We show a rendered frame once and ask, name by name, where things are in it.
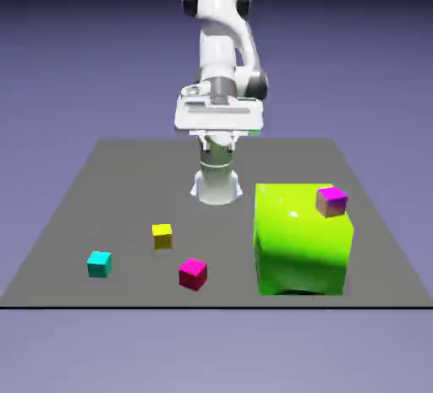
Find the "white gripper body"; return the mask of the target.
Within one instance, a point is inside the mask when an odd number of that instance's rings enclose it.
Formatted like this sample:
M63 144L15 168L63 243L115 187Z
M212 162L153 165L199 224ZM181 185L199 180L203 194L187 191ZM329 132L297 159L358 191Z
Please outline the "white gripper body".
M216 105L209 96L180 96L174 126L188 131L260 131L264 125L263 102L229 96L227 104Z

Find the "small yellow cube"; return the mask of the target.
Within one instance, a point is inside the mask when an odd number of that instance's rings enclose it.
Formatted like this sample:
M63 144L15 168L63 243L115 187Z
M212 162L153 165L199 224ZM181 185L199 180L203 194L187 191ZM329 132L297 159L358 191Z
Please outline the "small yellow cube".
M170 249L172 247L173 230L171 224L153 224L151 231L155 250Z

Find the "small purple cube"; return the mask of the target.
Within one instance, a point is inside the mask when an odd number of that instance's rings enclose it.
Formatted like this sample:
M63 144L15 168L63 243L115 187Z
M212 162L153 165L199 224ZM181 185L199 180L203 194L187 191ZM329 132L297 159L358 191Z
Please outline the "small purple cube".
M337 186L319 188L315 207L325 217L342 216L346 212L348 195Z

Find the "small magenta cube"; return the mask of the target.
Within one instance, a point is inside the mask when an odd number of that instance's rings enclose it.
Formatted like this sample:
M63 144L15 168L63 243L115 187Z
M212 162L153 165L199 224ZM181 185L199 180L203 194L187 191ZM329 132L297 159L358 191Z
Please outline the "small magenta cube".
M182 287L199 291L207 280L207 263L203 260L188 258L178 267L178 282Z

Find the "small cyan cube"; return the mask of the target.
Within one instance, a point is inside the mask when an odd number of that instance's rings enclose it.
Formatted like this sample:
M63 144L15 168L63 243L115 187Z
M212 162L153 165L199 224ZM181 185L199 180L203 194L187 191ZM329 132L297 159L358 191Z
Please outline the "small cyan cube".
M89 277L106 278L112 270L112 254L106 251L93 251L86 265Z

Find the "large green box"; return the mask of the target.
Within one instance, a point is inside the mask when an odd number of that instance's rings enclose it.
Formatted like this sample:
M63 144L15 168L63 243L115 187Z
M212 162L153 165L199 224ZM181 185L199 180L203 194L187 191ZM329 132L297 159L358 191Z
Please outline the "large green box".
M315 207L324 183L257 183L253 248L259 293L341 295L354 225L347 208L325 218Z

